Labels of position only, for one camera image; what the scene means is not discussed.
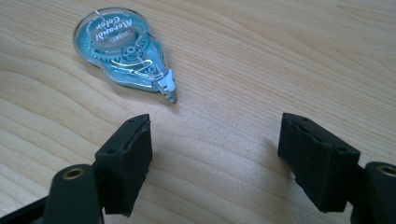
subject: transparent plastic casing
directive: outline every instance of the transparent plastic casing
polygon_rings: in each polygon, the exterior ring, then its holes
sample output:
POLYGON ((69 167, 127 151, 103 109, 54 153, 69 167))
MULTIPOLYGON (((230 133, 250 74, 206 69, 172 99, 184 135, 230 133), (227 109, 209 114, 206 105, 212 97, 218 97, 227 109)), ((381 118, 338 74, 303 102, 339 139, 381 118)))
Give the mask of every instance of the transparent plastic casing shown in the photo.
POLYGON ((173 72, 163 47, 140 14, 119 7, 95 10, 78 23, 73 42, 83 59, 114 82, 160 91, 172 103, 176 101, 173 72))

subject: correction tape dispenser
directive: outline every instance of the correction tape dispenser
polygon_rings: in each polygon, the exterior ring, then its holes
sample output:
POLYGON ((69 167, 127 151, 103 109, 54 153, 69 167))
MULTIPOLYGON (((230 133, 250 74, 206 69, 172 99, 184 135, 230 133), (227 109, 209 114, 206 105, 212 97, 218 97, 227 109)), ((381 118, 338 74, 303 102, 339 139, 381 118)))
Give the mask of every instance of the correction tape dispenser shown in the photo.
POLYGON ((83 59, 114 82, 177 100, 163 47, 140 14, 120 7, 98 9, 78 23, 73 42, 83 59))

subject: correction tape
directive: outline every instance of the correction tape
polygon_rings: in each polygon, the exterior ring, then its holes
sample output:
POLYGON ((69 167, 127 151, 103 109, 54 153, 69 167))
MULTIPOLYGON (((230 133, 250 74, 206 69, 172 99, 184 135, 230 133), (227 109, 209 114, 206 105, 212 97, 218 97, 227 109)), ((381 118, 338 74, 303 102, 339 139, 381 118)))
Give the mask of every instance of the correction tape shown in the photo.
POLYGON ((144 91, 160 91, 176 101, 175 81, 160 42, 140 14, 126 8, 95 10, 73 34, 78 54, 100 67, 114 82, 144 91))

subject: wooden table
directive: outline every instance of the wooden table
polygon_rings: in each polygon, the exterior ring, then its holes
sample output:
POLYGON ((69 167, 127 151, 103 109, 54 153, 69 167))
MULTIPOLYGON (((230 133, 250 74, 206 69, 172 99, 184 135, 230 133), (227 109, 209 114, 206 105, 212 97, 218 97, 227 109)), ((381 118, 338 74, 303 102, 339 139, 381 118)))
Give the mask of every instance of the wooden table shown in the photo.
POLYGON ((154 156, 130 218, 106 223, 348 223, 322 214, 277 156, 282 113, 311 118, 369 161, 396 163, 392 0, 0 0, 0 216, 92 163, 149 113, 154 156), (97 8, 138 11, 168 52, 176 104, 114 84, 76 53, 97 8))

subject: wood grain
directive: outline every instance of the wood grain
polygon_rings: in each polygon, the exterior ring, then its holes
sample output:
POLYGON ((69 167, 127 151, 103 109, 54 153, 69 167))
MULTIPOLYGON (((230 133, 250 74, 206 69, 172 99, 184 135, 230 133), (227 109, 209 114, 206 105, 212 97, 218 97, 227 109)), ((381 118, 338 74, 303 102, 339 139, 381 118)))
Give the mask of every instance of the wood grain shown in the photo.
POLYGON ((392 0, 0 0, 0 216, 149 113, 154 157, 130 218, 106 223, 348 223, 321 214, 277 157, 283 112, 311 118, 369 161, 396 163, 392 0), (109 6, 144 15, 176 104, 118 86, 72 34, 109 6))

